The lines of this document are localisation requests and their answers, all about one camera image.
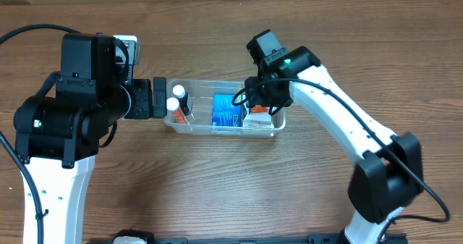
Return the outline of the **white Hansaplast plaster box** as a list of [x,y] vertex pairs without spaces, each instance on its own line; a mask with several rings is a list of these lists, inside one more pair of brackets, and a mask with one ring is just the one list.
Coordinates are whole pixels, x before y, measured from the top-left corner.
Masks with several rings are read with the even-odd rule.
[[250,107],[244,105],[243,108],[243,127],[250,128],[263,128],[263,129],[272,129],[274,128],[272,116],[267,114],[251,114]]

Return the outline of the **red medicine box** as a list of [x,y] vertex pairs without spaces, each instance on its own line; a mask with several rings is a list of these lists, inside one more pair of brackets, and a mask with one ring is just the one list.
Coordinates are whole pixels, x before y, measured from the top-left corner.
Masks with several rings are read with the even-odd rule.
[[256,105],[252,108],[250,108],[250,113],[251,114],[267,114],[268,113],[268,107],[264,107],[261,105]]

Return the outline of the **black bottle white cap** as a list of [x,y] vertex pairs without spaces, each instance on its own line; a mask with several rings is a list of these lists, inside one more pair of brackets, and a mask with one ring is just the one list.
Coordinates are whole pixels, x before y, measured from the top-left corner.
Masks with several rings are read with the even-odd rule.
[[192,99],[187,90],[182,85],[175,85],[173,87],[173,95],[178,99],[179,105],[185,116],[191,114],[192,111]]

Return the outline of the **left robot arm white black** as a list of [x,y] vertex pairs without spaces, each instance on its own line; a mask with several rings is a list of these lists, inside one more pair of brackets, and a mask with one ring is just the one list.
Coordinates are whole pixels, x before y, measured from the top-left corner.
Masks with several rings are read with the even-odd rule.
[[15,150],[26,168],[25,243],[81,243],[95,158],[121,119],[166,116],[166,80],[136,79],[133,35],[67,33],[61,69],[14,114]]

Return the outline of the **orange Redoxon tube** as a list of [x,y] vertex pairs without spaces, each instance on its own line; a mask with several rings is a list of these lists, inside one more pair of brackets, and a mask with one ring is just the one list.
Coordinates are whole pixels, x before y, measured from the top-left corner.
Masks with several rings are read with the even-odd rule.
[[166,108],[174,117],[176,123],[188,124],[188,121],[180,107],[180,102],[177,98],[171,97],[166,100]]

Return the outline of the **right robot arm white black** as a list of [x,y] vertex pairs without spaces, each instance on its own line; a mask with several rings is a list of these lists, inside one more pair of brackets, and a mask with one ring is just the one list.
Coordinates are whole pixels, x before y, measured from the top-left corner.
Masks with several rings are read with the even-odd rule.
[[407,243],[388,228],[424,190],[418,139],[398,136],[375,121],[340,89],[308,48],[288,51],[271,30],[254,36],[247,50],[258,73],[245,81],[235,104],[262,106],[273,116],[293,103],[310,112],[350,158],[354,171],[348,196],[354,207],[339,234],[311,234],[311,243]]

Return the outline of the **blue medicine box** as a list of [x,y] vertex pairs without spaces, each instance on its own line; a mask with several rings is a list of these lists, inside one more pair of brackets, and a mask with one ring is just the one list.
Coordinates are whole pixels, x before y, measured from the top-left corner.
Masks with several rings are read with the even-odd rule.
[[241,127],[242,108],[232,104],[233,94],[216,93],[213,97],[211,124],[222,127]]

